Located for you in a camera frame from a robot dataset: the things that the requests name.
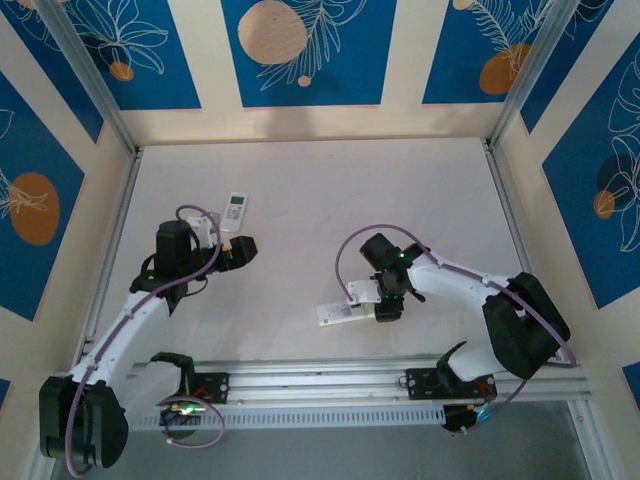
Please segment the mounting plate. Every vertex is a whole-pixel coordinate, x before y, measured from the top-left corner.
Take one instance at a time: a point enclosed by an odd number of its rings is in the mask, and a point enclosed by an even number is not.
[[[466,400],[493,399],[497,395],[493,375],[478,377],[473,382],[459,383],[453,392],[438,380],[437,368],[409,368],[406,388],[410,400]]]
[[[228,373],[196,373],[194,375],[194,397],[214,405],[226,405],[228,395]]]

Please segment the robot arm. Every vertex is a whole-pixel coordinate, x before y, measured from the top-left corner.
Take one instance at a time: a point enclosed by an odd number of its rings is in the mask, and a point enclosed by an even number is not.
[[[156,252],[142,264],[111,328],[67,377],[49,377],[44,383],[40,389],[40,449],[45,456],[65,458],[71,403],[85,375],[89,376],[73,423],[72,453],[78,464],[110,467],[124,450],[129,423],[176,392],[193,393],[191,358],[171,353],[154,355],[157,352],[150,339],[188,296],[188,284],[176,280],[197,274],[210,264],[195,278],[203,281],[213,272],[243,267],[257,254],[253,238],[236,237],[230,240],[231,248],[220,249],[213,260],[211,229],[205,217],[162,223],[156,234]],[[135,306],[154,291],[158,291],[156,296],[134,312]],[[127,375],[141,358],[151,363],[131,388]]]
[[[434,252],[425,253],[417,244],[400,250],[380,233],[367,240],[360,253],[376,273],[370,280],[347,284],[348,301],[352,306],[373,303],[378,321],[398,320],[406,293],[421,302],[425,301],[424,294],[444,296],[484,319],[489,343],[462,342],[438,363],[441,381],[451,388],[503,371],[529,379],[559,349],[553,337],[506,295],[507,291],[523,298],[562,339],[571,335],[533,275],[523,272],[513,279],[488,275],[449,262]]]

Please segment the white floor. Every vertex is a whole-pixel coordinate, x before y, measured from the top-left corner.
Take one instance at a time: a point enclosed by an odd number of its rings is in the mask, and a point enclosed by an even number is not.
[[[426,304],[407,297],[403,318],[394,323],[319,328],[315,306],[343,298],[333,274],[340,244],[372,223],[405,227],[452,261],[492,273],[520,271],[477,139],[149,147],[99,334],[153,253],[158,225],[184,203],[222,211],[232,190],[249,194],[239,233],[254,236],[260,252],[183,300],[157,340],[159,351],[198,360],[437,354],[486,335],[483,319],[437,297]],[[403,248],[410,243],[386,235]],[[345,251],[345,280],[372,273],[358,253],[369,236]]]

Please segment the white wall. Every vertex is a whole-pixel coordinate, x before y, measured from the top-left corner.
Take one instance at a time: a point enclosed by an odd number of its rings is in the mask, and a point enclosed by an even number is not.
[[[85,174],[35,320],[0,308],[0,378],[12,385],[0,414],[0,478],[15,480],[38,431],[39,388],[69,368],[128,159],[108,127],[97,144],[91,141],[2,15],[0,43],[0,71]]]
[[[640,360],[640,289],[596,308],[542,162],[636,37],[638,18],[636,0],[616,0],[531,136],[516,121],[498,152],[520,199],[535,271],[571,327],[571,345],[613,433],[627,478],[640,472],[640,412],[621,368]]]
[[[245,109],[220,2],[170,0],[202,110],[127,111],[124,117],[143,145],[265,139],[486,137],[500,103],[422,105],[449,1],[398,1],[380,106]]]

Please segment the remote control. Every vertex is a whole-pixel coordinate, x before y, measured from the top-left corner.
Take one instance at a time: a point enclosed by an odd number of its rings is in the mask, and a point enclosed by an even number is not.
[[[246,193],[231,192],[227,207],[224,209],[220,230],[223,232],[234,233],[240,230],[242,217],[247,208],[248,195]]]

